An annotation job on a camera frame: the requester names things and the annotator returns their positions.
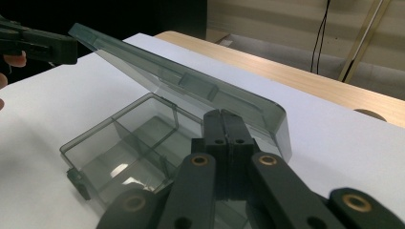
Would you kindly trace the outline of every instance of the transparent plastic box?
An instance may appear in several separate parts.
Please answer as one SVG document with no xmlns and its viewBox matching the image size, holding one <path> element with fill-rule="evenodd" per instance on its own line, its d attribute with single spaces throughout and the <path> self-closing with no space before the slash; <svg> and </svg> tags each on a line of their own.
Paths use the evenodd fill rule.
<svg viewBox="0 0 405 229">
<path fill-rule="evenodd" d="M 60 148 L 85 199 L 106 209 L 128 189 L 157 193 L 173 182 L 214 109 L 239 115 L 262 151 L 291 157 L 287 115 L 273 101 L 80 24 L 70 35 L 150 91 Z M 216 228 L 246 227 L 244 211 L 240 201 L 217 201 Z"/>
</svg>

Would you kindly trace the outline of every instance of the wire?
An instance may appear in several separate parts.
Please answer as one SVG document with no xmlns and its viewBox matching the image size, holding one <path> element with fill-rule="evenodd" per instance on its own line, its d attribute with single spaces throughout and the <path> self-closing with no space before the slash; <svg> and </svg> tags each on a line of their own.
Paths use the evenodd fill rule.
<svg viewBox="0 0 405 229">
<path fill-rule="evenodd" d="M 317 63 L 316 63 L 316 73 L 319 74 L 319 60 L 321 58 L 322 46 L 323 46 L 323 43 L 324 43 L 325 27 L 327 25 L 327 18 L 328 18 L 328 11 L 329 11 L 329 6 L 330 6 L 330 1 L 331 0 L 328 0 L 327 8 L 326 8 L 325 14 L 324 14 L 324 18 L 322 19 L 321 25 L 319 26 L 319 30 L 318 30 L 318 35 L 316 36 L 315 47 L 313 48 L 312 60 L 311 60 L 311 63 L 310 63 L 310 72 L 311 73 L 312 73 L 312 69 L 313 69 L 313 59 L 315 57 L 316 47 L 318 46 L 319 35 L 321 34 L 321 31 L 322 31 L 321 43 L 320 43 L 319 52 L 318 52 L 318 58 L 317 58 Z"/>
</svg>

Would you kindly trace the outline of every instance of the transparent lid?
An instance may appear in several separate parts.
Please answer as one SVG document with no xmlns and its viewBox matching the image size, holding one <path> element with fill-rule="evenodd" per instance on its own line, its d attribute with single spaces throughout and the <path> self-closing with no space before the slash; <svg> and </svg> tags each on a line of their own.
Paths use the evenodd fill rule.
<svg viewBox="0 0 405 229">
<path fill-rule="evenodd" d="M 275 138 L 289 160 L 287 115 L 277 103 L 77 23 L 69 34 L 154 94 L 179 94 L 176 98 L 202 111 L 226 109 L 241 116 L 246 125 Z"/>
</svg>

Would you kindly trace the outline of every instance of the white table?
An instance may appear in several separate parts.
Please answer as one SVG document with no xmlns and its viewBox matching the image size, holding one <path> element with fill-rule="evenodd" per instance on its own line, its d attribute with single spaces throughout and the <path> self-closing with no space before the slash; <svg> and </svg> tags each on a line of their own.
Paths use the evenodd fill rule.
<svg viewBox="0 0 405 229">
<path fill-rule="evenodd" d="M 126 41 L 281 104 L 289 165 L 312 191 L 359 189 L 405 220 L 405 129 L 155 37 Z M 59 148 L 145 93 L 93 53 L 1 90 L 0 228 L 95 228 L 101 213 L 66 178 Z"/>
</svg>

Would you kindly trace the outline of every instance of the wooden desk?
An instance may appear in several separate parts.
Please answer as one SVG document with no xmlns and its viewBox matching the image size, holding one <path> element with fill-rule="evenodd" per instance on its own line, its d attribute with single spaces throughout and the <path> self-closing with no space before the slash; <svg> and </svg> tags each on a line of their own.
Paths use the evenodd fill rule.
<svg viewBox="0 0 405 229">
<path fill-rule="evenodd" d="M 166 31 L 156 37 L 344 107 L 372 111 L 383 116 L 387 122 L 405 128 L 405 101 L 403 100 L 357 88 L 175 31 Z"/>
</svg>

